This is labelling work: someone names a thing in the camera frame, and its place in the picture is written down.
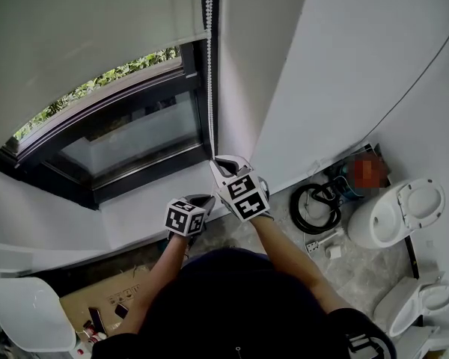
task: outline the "roller blind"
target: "roller blind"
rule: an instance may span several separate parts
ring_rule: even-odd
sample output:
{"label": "roller blind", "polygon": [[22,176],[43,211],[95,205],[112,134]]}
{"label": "roller blind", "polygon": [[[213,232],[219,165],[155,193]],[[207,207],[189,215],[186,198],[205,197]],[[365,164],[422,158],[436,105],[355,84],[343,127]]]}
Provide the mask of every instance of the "roller blind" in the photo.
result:
{"label": "roller blind", "polygon": [[205,37],[201,0],[0,0],[0,146],[89,79]]}

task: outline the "person's right arm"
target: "person's right arm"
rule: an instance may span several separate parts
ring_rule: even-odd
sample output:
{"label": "person's right arm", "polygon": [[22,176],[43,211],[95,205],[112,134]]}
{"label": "person's right arm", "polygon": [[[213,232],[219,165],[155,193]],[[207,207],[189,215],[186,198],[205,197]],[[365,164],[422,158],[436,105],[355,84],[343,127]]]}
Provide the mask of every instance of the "person's right arm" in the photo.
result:
{"label": "person's right arm", "polygon": [[251,219],[251,223],[274,267],[303,282],[326,313],[351,307],[335,292],[312,259],[299,250],[271,218],[258,216]]}

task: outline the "forearm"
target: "forearm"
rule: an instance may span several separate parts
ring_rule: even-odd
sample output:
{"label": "forearm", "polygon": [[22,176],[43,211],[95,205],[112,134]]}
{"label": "forearm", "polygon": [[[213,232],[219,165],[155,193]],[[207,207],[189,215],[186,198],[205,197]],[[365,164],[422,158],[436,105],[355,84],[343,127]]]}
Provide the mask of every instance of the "forearm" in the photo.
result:
{"label": "forearm", "polygon": [[138,333],[153,299],[180,272],[187,243],[186,237],[173,235],[156,265],[140,282],[140,289],[134,297],[132,306],[120,327],[112,335]]}
{"label": "forearm", "polygon": [[350,307],[334,291],[313,260],[299,250],[271,218],[256,217],[251,219],[251,223],[274,267],[298,278],[313,293],[324,311],[330,313],[338,308]]}

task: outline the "smartphone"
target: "smartphone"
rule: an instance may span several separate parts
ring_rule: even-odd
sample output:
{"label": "smartphone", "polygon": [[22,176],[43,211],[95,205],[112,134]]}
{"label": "smartphone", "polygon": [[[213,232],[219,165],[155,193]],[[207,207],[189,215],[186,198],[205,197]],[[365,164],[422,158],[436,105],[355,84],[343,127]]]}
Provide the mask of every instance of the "smartphone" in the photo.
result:
{"label": "smartphone", "polygon": [[93,322],[93,326],[95,327],[96,332],[103,332],[106,334],[105,326],[103,325],[102,317],[100,316],[100,312],[95,307],[89,307],[88,311],[90,312],[91,321]]}
{"label": "smartphone", "polygon": [[128,309],[122,304],[118,304],[117,308],[114,309],[114,313],[117,314],[120,318],[125,319],[125,316],[128,313]]}

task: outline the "window frame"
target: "window frame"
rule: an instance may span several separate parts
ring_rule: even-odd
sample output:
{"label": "window frame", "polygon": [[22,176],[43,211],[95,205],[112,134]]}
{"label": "window frame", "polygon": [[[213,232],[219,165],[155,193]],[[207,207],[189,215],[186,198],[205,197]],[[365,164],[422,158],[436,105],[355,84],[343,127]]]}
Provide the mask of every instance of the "window frame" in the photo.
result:
{"label": "window frame", "polygon": [[[199,40],[184,44],[180,47],[180,54],[181,67],[160,73],[150,79],[120,89],[103,99],[98,99],[95,103],[65,118],[63,122],[48,132],[42,135],[38,132],[38,135],[33,136],[36,139],[29,142],[30,145],[16,155],[6,147],[2,147],[0,149],[0,171],[15,180],[26,182],[51,194],[76,202],[83,207],[96,210],[99,209],[102,202],[210,159],[206,41]],[[46,163],[47,159],[64,147],[95,129],[99,129],[104,121],[155,105],[160,100],[184,92],[190,92],[196,102],[197,118],[200,124],[200,144],[123,173],[95,189],[82,185],[72,177],[66,177],[64,172],[59,172]],[[213,111],[216,147],[216,105],[214,105]]]}

